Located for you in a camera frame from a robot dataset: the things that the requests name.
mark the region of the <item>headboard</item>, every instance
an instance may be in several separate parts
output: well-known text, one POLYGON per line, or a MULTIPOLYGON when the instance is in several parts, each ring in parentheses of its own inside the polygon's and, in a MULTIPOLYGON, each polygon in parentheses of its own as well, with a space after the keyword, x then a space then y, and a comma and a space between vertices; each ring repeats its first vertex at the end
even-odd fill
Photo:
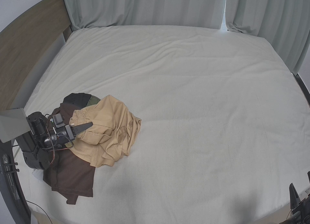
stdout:
POLYGON ((30 71, 60 36, 72 33, 64 0, 42 0, 0 33, 0 111, 9 109, 30 71))

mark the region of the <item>curtain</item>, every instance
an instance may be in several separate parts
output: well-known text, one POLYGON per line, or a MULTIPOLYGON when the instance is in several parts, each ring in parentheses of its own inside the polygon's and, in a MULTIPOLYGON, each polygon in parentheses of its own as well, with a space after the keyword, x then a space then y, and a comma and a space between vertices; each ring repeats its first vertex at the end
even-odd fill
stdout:
POLYGON ((64 0, 73 30, 109 25, 220 29, 225 0, 64 0))
POLYGON ((226 0, 229 31, 264 37, 297 74, 310 36, 310 0, 226 0))

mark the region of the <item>pile of clothes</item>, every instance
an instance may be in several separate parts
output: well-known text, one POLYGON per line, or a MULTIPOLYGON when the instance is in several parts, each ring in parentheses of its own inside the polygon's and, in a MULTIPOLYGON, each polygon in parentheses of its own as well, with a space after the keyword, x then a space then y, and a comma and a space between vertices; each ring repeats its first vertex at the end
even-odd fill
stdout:
POLYGON ((93 197, 95 168, 113 166, 128 156, 141 127, 141 119, 129 112, 125 104, 111 95, 102 100, 85 93, 72 93, 48 117, 61 113, 64 123, 71 126, 92 122, 93 126, 79 133, 73 147, 55 150, 54 161, 44 171, 43 180, 52 191, 76 204, 79 195, 93 197))

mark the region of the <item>white bed sheet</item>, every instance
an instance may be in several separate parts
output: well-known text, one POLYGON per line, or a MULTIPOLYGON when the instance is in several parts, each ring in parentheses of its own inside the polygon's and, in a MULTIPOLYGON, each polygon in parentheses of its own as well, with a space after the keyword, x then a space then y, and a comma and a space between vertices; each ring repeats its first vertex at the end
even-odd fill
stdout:
POLYGON ((111 94, 142 119, 128 157, 95 171, 76 205, 31 173, 27 200, 65 223, 240 223, 309 187, 310 108, 263 38, 183 26, 81 29, 25 110, 51 113, 69 93, 111 94))

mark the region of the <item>black cloth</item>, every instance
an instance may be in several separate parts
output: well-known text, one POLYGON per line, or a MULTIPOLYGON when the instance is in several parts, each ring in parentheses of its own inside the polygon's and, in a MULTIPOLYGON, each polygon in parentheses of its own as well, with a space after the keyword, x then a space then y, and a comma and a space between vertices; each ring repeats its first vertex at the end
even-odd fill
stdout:
POLYGON ((91 94, 71 93, 70 95, 64 98, 63 103, 70 103, 82 109, 86 107, 90 98, 91 98, 91 94))
MULTIPOLYGON (((81 109, 73 104, 61 103, 48 117, 47 128, 51 129, 50 119, 53 115, 61 113, 64 123, 69 124, 74 110, 81 109)), ((49 152, 50 161, 53 152, 49 152)), ((43 172, 43 180, 52 191, 57 191, 65 198, 67 204, 75 204, 79 195, 93 197, 95 167, 75 156, 69 149, 55 150, 55 158, 50 167, 43 172)))

